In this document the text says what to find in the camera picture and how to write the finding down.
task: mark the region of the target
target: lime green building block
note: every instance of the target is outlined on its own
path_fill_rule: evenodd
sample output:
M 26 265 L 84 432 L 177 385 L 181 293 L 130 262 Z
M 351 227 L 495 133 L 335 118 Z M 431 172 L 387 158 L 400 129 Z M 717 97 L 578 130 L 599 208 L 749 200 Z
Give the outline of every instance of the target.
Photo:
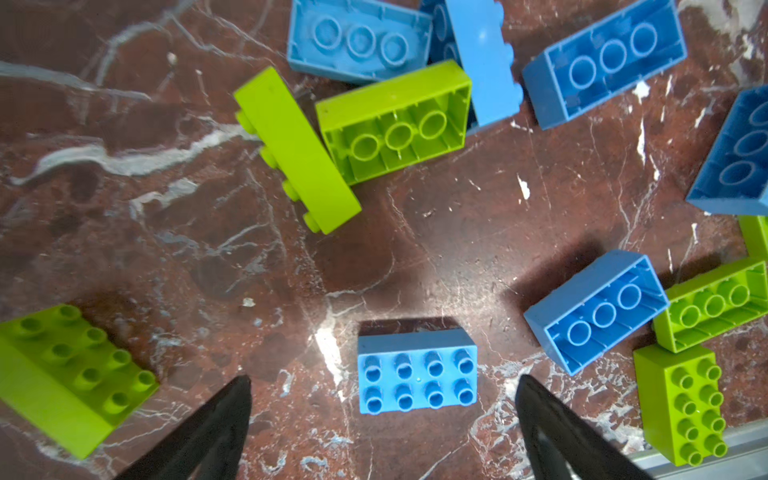
M 634 351 L 634 368 L 646 442 L 678 467 L 728 453 L 717 388 L 723 372 L 714 352 L 695 346 L 671 353 L 651 345 Z
M 288 197 L 304 202 L 310 230 L 331 233 L 360 213 L 360 203 L 274 68 L 262 71 L 234 97 L 242 108 L 237 121 L 264 142 L 261 157 L 283 171 Z
M 316 104 L 331 158 L 349 185 L 464 147 L 472 80 L 444 61 Z
M 76 307 L 0 324 L 0 399 L 80 459 L 157 387 Z
M 768 221 L 765 217 L 739 216 L 741 234 L 750 257 L 768 260 Z
M 763 260 L 745 258 L 667 290 L 670 307 L 654 319 L 659 345 L 682 352 L 768 314 Z

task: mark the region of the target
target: dark blue building block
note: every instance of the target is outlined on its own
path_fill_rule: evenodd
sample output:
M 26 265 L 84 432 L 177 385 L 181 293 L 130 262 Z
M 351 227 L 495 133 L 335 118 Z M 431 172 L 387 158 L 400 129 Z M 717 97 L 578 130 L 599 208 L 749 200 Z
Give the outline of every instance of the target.
M 504 43 L 504 8 L 493 0 L 422 0 L 432 14 L 429 59 L 454 59 L 472 79 L 468 134 L 520 111 L 523 88 L 510 69 L 515 53 Z
M 688 56 L 674 0 L 640 0 L 544 50 L 523 69 L 543 130 Z
M 432 16 L 373 0 L 293 0 L 288 64 L 368 84 L 424 68 Z
M 768 216 L 768 85 L 739 94 L 686 200 L 712 214 Z
M 478 347 L 463 329 L 361 336 L 360 413 L 467 406 L 477 401 Z
M 647 256 L 613 250 L 527 312 L 539 343 L 574 375 L 670 305 Z

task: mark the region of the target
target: upright green brick with studs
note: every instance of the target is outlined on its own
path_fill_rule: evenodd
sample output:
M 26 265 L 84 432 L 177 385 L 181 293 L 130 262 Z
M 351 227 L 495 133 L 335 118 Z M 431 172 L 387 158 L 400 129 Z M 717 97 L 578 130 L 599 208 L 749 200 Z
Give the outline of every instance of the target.
M 768 218 L 742 215 L 739 225 L 750 257 L 768 260 Z
M 349 185 L 464 147 L 472 80 L 455 61 L 317 102 L 333 162 Z
M 291 200 L 304 203 L 309 211 L 304 222 L 310 230 L 331 233 L 360 213 L 360 203 L 277 70 L 262 71 L 234 97 L 243 109 L 237 112 L 237 121 L 264 142 L 261 157 L 286 175 L 283 190 Z
M 654 319 L 656 339 L 678 353 L 768 314 L 763 260 L 745 258 L 667 290 L 670 307 Z
M 0 324 L 0 399 L 78 458 L 157 387 L 152 372 L 74 306 Z
M 728 453 L 720 416 L 723 373 L 702 346 L 671 353 L 658 345 L 634 351 L 637 391 L 646 442 L 676 466 L 697 466 Z

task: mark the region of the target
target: marble surface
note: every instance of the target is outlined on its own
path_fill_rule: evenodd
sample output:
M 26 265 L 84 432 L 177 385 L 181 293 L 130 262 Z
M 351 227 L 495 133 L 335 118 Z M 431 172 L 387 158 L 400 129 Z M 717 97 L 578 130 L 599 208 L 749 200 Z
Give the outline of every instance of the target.
M 505 0 L 516 78 L 625 5 Z M 7 0 L 0 319 L 73 303 L 162 386 L 83 462 L 0 406 L 4 475 L 112 478 L 241 373 L 240 478 L 520 478 L 526 372 L 624 452 L 646 448 L 631 352 L 650 327 L 570 377 L 522 312 L 614 248 L 649 255 L 665 286 L 746 255 L 735 218 L 684 196 L 738 91 L 766 81 L 762 7 L 682 0 L 683 64 L 546 132 L 526 103 L 355 187 L 363 213 L 323 237 L 233 117 L 234 89 L 270 65 L 312 122 L 348 88 L 288 69 L 288 0 Z M 450 324 L 478 344 L 479 401 L 360 415 L 358 334 Z M 730 425 L 768 416 L 766 341 L 762 319 L 704 344 Z

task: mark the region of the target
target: upside-down blue brick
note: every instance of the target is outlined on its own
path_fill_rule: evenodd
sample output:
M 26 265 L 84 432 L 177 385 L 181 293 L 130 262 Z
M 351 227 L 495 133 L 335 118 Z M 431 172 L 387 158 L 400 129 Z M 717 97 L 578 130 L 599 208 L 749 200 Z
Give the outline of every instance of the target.
M 686 200 L 712 214 L 768 216 L 768 85 L 743 91 Z
M 368 84 L 424 68 L 432 16 L 373 0 L 293 0 L 293 70 Z
M 524 316 L 549 358 L 575 375 L 669 305 L 647 256 L 613 250 Z
M 477 360 L 463 329 L 361 336 L 360 413 L 469 406 L 477 401 Z
M 454 59 L 472 79 L 468 134 L 520 111 L 523 88 L 512 78 L 515 52 L 504 43 L 504 8 L 493 0 L 422 0 L 432 14 L 430 61 Z
M 674 0 L 640 0 L 545 49 L 523 69 L 543 130 L 667 68 L 687 49 Z

